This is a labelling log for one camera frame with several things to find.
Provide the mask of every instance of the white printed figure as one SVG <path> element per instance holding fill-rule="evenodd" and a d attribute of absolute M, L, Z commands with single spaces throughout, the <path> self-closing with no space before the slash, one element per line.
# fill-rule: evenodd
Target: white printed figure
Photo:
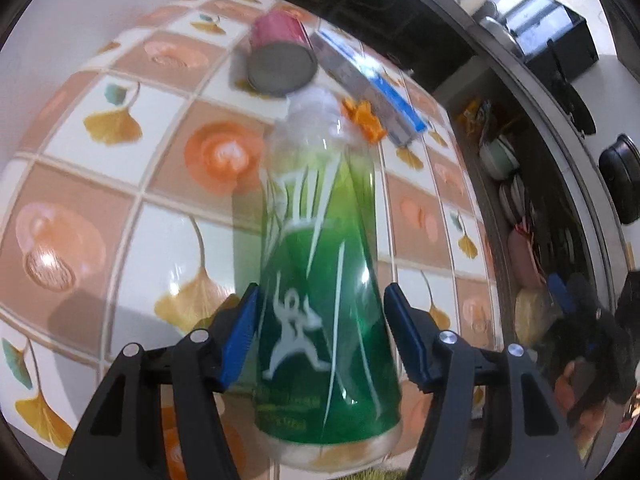
<path fill-rule="evenodd" d="M 302 168 L 279 176 L 271 176 L 266 172 L 260 174 L 266 196 L 267 213 L 262 251 L 263 265 L 267 264 L 277 245 L 287 235 L 313 229 L 306 264 L 306 276 L 309 277 L 339 166 L 340 153 L 337 153 L 326 165 L 321 180 L 319 180 L 319 171 L 309 168 Z M 288 189 L 287 184 L 290 188 L 290 184 L 293 184 L 292 189 Z M 305 195 L 303 191 L 306 192 L 306 200 L 303 199 L 303 195 Z"/>
<path fill-rule="evenodd" d="M 303 311 L 300 312 L 300 297 L 295 288 L 290 288 L 280 301 L 280 273 L 276 277 L 276 291 L 273 295 L 273 312 L 282 326 L 280 339 L 271 352 L 269 369 L 262 376 L 270 381 L 278 367 L 295 354 L 304 353 L 316 372 L 327 372 L 331 364 L 318 358 L 318 350 L 305 335 L 305 330 L 319 330 L 322 319 L 309 306 L 309 298 L 305 296 Z"/>

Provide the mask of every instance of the orange object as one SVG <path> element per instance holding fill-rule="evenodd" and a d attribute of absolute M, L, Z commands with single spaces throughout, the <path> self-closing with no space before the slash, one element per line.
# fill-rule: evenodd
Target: orange object
<path fill-rule="evenodd" d="M 386 130 L 382 127 L 380 119 L 371 111 L 369 101 L 356 101 L 349 97 L 342 100 L 344 114 L 360 127 L 369 144 L 380 142 L 386 136 Z"/>
<path fill-rule="evenodd" d="M 231 195 L 260 186 L 258 168 L 262 137 L 233 121 L 200 127 L 184 147 L 191 177 L 216 195 Z"/>

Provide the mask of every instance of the grout line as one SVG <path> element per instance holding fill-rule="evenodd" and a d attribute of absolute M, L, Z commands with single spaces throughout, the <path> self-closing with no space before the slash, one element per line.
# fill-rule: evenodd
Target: grout line
<path fill-rule="evenodd" d="M 453 268 L 447 269 L 445 267 L 432 267 L 410 260 L 403 260 L 401 258 L 398 258 L 396 260 L 396 264 L 398 265 L 398 267 L 402 267 L 403 269 L 423 270 L 424 272 L 435 274 L 436 276 L 440 276 L 441 278 L 450 278 L 451 275 L 454 274 Z"/>
<path fill-rule="evenodd" d="M 118 70 L 116 68 L 105 67 L 102 73 L 104 75 L 109 75 L 109 76 L 117 77 L 120 79 L 126 79 L 131 82 L 139 82 L 140 84 L 148 86 L 149 88 L 161 90 L 164 92 L 170 92 L 171 94 L 177 95 L 178 97 L 182 97 L 183 99 L 188 99 L 189 96 L 191 95 L 188 90 L 184 90 L 182 88 L 176 88 L 174 86 L 167 85 L 166 83 L 162 83 L 153 79 L 148 79 L 146 77 L 141 77 L 139 75 L 132 74 L 129 72 L 124 72 L 123 70 Z"/>
<path fill-rule="evenodd" d="M 15 204 L 18 202 L 18 199 L 20 198 L 20 194 L 22 193 L 22 187 L 24 186 L 24 183 L 27 181 L 27 178 L 31 174 L 31 170 L 33 169 L 35 164 L 33 157 L 25 156 L 23 158 L 26 159 L 27 166 L 24 168 L 24 171 L 22 172 L 20 178 L 18 179 L 18 182 L 15 185 L 14 192 L 12 193 L 11 198 L 9 199 L 9 202 L 7 203 L 5 215 L 3 216 L 3 218 L 0 219 L 0 250 L 4 245 L 4 231 L 8 227 L 9 219 L 14 213 L 14 207 L 15 207 Z"/>
<path fill-rule="evenodd" d="M 443 128 L 447 131 L 447 133 L 449 134 L 449 137 L 451 137 L 451 136 L 454 137 L 453 140 L 456 143 L 458 143 L 458 152 L 460 154 L 462 154 L 462 149 L 460 148 L 460 143 L 459 143 L 458 138 L 456 137 L 456 134 L 453 131 L 453 129 L 451 129 L 449 131 L 446 128 L 446 126 L 443 126 Z M 466 168 L 465 161 L 464 160 L 462 160 L 462 161 L 459 160 L 458 162 L 465 165 L 465 168 L 462 169 L 462 166 L 461 166 L 461 169 L 463 171 L 463 181 L 465 183 L 466 193 L 469 196 L 469 200 L 471 200 L 473 202 L 476 202 L 476 206 L 478 207 L 478 211 L 479 211 L 480 218 L 478 218 L 478 215 L 476 214 L 476 210 L 473 208 L 473 202 L 472 202 L 471 206 L 472 206 L 472 210 L 473 210 L 474 221 L 476 222 L 476 228 L 478 229 L 478 234 L 479 234 L 479 237 L 480 237 L 480 249 L 482 250 L 482 259 L 484 260 L 484 276 L 485 276 L 485 279 L 486 279 L 487 287 L 489 288 L 489 299 L 490 299 L 490 303 L 491 303 L 491 318 L 492 318 L 492 323 L 493 323 L 493 325 L 492 325 L 492 328 L 493 328 L 492 333 L 493 334 L 492 335 L 493 335 L 493 340 L 494 340 L 494 349 L 497 349 L 497 337 L 496 337 L 496 329 L 495 329 L 495 327 L 496 327 L 496 324 L 499 324 L 500 325 L 500 331 L 502 331 L 502 316 L 500 315 L 500 306 L 499 306 L 499 304 L 498 304 L 498 308 L 497 308 L 497 312 L 496 312 L 496 309 L 494 308 L 494 298 L 492 297 L 492 294 L 491 294 L 491 284 L 492 284 L 492 282 L 497 283 L 497 273 L 496 273 L 496 269 L 495 269 L 495 261 L 492 259 L 493 263 L 494 263 L 493 264 L 494 278 L 492 280 L 491 277 L 489 276 L 489 263 L 487 261 L 487 256 L 486 256 L 485 251 L 484 251 L 484 239 L 482 238 L 482 230 L 480 229 L 480 224 L 482 224 L 482 227 L 484 228 L 484 232 L 485 232 L 485 236 L 486 236 L 487 223 L 486 223 L 486 221 L 484 219 L 484 216 L 482 215 L 482 210 L 480 208 L 480 203 L 478 202 L 478 196 L 476 194 L 476 190 L 473 187 L 474 183 L 471 180 L 471 174 L 468 172 L 468 169 Z"/>
<path fill-rule="evenodd" d="M 44 348 L 57 352 L 73 361 L 81 362 L 91 366 L 98 366 L 99 361 L 95 356 L 87 354 L 81 350 L 77 350 L 71 346 L 68 346 L 60 341 L 51 338 L 40 329 L 32 326 L 27 321 L 21 320 L 13 312 L 11 312 L 4 304 L 0 303 L 0 320 L 5 322 L 8 326 L 17 330 L 21 334 L 32 339 L 36 343 Z"/>
<path fill-rule="evenodd" d="M 142 177 L 140 178 L 140 184 L 138 186 L 138 191 L 137 191 L 140 194 L 144 194 L 144 192 L 146 191 L 146 188 L 151 183 L 151 180 L 153 179 L 154 175 L 156 174 L 156 171 L 158 170 L 158 167 L 160 166 L 160 163 L 162 162 L 162 158 L 164 154 L 166 153 L 167 149 L 169 148 L 175 136 L 177 135 L 178 129 L 180 128 L 180 125 L 187 117 L 187 114 L 189 113 L 189 109 L 191 108 L 191 105 L 193 105 L 193 102 L 195 101 L 195 99 L 196 99 L 196 95 L 192 94 L 182 104 L 182 106 L 180 106 L 180 108 L 174 115 L 171 122 L 169 122 L 166 130 L 164 131 L 164 135 L 156 144 L 156 147 L 154 148 L 154 151 L 146 164 L 145 171 L 143 171 Z"/>
<path fill-rule="evenodd" d="M 218 106 L 220 108 L 224 108 L 225 110 L 229 110 L 230 112 L 233 112 L 235 114 L 242 114 L 248 118 L 256 119 L 257 121 L 260 121 L 261 123 L 264 123 L 267 126 L 273 126 L 276 123 L 276 121 L 279 120 L 279 119 L 266 117 L 264 115 L 260 115 L 259 113 L 256 113 L 253 110 L 247 110 L 246 108 L 235 107 L 232 104 L 216 99 L 215 97 L 200 95 L 199 100 L 214 106 Z"/>
<path fill-rule="evenodd" d="M 83 71 L 78 71 L 78 72 L 95 72 L 96 75 L 95 75 L 95 77 L 93 79 L 91 79 L 89 84 L 87 86 L 85 86 L 80 93 L 78 93 L 76 98 L 73 99 L 73 101 L 71 101 L 68 104 L 68 106 L 65 108 L 65 110 L 60 114 L 60 117 L 58 118 L 58 120 L 49 129 L 49 131 L 47 132 L 47 135 L 44 137 L 44 139 L 42 140 L 42 142 L 40 143 L 38 148 L 35 150 L 35 154 L 36 155 L 40 155 L 40 154 L 42 154 L 44 152 L 44 150 L 47 148 L 47 146 L 49 145 L 51 139 L 56 134 L 56 132 L 58 131 L 60 126 L 62 126 L 62 124 L 65 123 L 65 121 L 68 119 L 69 115 L 71 115 L 71 113 L 78 107 L 78 105 L 87 96 L 87 94 L 91 90 L 94 89 L 94 87 L 98 84 L 98 81 L 100 80 L 101 72 L 98 71 L 98 70 L 83 70 Z"/>
<path fill-rule="evenodd" d="M 429 168 L 431 168 L 431 159 L 429 158 L 429 150 L 427 150 L 427 144 L 424 138 L 422 139 L 422 144 L 424 146 L 424 152 L 427 158 L 427 163 L 429 165 Z M 459 312 L 460 306 L 458 305 L 458 284 L 456 283 L 456 264 L 453 261 L 453 246 L 452 246 L 449 229 L 447 228 L 447 216 L 445 215 L 445 212 L 444 212 L 444 204 L 442 202 L 442 199 L 440 198 L 440 192 L 438 191 L 437 184 L 435 184 L 435 188 L 436 188 L 436 197 L 438 199 L 438 204 L 440 205 L 440 213 L 442 214 L 442 221 L 444 222 L 444 231 L 445 231 L 445 234 L 447 235 L 447 248 L 449 249 L 449 258 L 451 262 L 450 276 L 453 282 L 453 304 L 454 304 L 454 312 L 456 314 L 456 322 L 458 324 L 458 334 L 462 335 L 461 334 L 462 323 L 460 323 L 460 312 Z"/>
<path fill-rule="evenodd" d="M 142 210 L 140 203 L 142 201 L 142 192 L 139 192 L 131 205 L 129 215 L 125 220 L 122 228 L 122 234 L 118 243 L 118 248 L 113 257 L 113 265 L 111 266 L 111 276 L 107 285 L 107 293 L 104 301 L 104 315 L 102 316 L 102 326 L 100 328 L 100 364 L 104 364 L 106 357 L 110 354 L 110 348 L 107 349 L 107 345 L 111 346 L 111 335 L 113 329 L 113 321 L 115 317 L 115 303 L 118 287 L 120 284 L 120 275 L 122 273 L 122 267 L 126 258 L 127 249 L 129 248 L 129 241 L 133 234 L 136 221 L 138 220 L 138 212 Z"/>
<path fill-rule="evenodd" d="M 116 190 L 127 195 L 135 195 L 138 191 L 133 184 L 128 184 L 116 178 L 97 173 L 81 166 L 76 166 L 66 160 L 61 160 L 50 155 L 33 155 L 33 160 L 39 162 L 56 170 L 64 171 L 71 176 L 82 178 L 83 180 L 90 180 L 94 184 L 108 187 L 111 190 Z"/>
<path fill-rule="evenodd" d="M 394 236 L 393 236 L 393 225 L 391 221 L 391 208 L 389 205 L 389 193 L 388 193 L 388 185 L 386 183 L 386 164 L 385 164 L 385 153 L 382 150 L 382 144 L 378 143 L 378 153 L 380 155 L 380 167 L 381 167 L 381 180 L 382 180 L 382 198 L 385 202 L 385 213 L 386 213 L 386 232 L 387 238 L 389 241 L 389 258 L 391 260 L 391 279 L 395 281 L 398 280 L 398 273 L 396 272 L 396 255 L 394 250 Z"/>
<path fill-rule="evenodd" d="M 225 48 L 224 56 L 220 56 L 220 59 L 218 60 L 218 62 L 214 63 L 212 65 L 212 67 L 209 69 L 209 71 L 200 80 L 200 82 L 198 83 L 196 88 L 193 89 L 194 97 L 196 97 L 196 98 L 202 97 L 202 92 L 204 92 L 204 89 L 209 85 L 209 83 L 210 83 L 211 79 L 213 78 L 213 76 L 215 76 L 216 73 L 218 72 L 218 70 L 220 70 L 220 68 L 226 63 L 226 60 L 231 58 L 231 56 L 233 55 L 233 51 L 235 50 L 236 46 L 238 46 L 238 44 L 242 40 L 244 40 L 245 37 L 246 37 L 246 34 L 244 36 L 240 36 L 236 40 L 236 42 L 233 43 L 233 45 L 229 46 L 228 48 Z"/>
<path fill-rule="evenodd" d="M 143 193 L 143 199 L 145 203 L 160 206 L 173 212 L 180 213 L 182 215 L 197 216 L 198 218 L 201 218 L 205 221 L 213 222 L 215 224 L 222 225 L 236 231 L 244 231 L 248 232 L 249 234 L 257 235 L 262 232 L 262 228 L 258 224 L 251 224 L 251 222 L 237 219 L 234 220 L 229 216 L 215 214 L 212 210 L 206 210 L 198 206 L 186 204 L 184 202 L 178 202 L 174 199 L 153 192 Z"/>

